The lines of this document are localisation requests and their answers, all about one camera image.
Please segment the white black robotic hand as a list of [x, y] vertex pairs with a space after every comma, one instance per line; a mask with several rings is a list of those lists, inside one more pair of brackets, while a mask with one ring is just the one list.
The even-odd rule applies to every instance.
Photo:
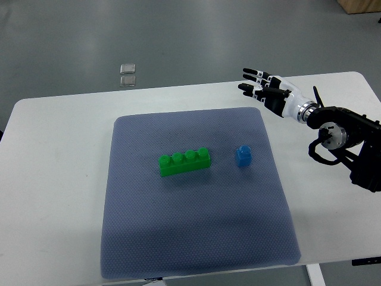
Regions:
[[317, 104], [304, 97], [298, 87], [280, 76], [244, 68], [243, 78], [250, 81], [238, 85], [244, 96], [261, 102], [265, 108], [279, 117], [290, 117], [306, 124], [307, 111], [317, 108]]

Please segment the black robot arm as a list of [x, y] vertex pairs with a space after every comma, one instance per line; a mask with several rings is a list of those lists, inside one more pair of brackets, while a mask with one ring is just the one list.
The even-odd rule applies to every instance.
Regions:
[[342, 163], [349, 178], [371, 192], [380, 191], [380, 122], [347, 108], [325, 107], [313, 87], [317, 107], [305, 112], [307, 126], [318, 130], [308, 155], [328, 166]]

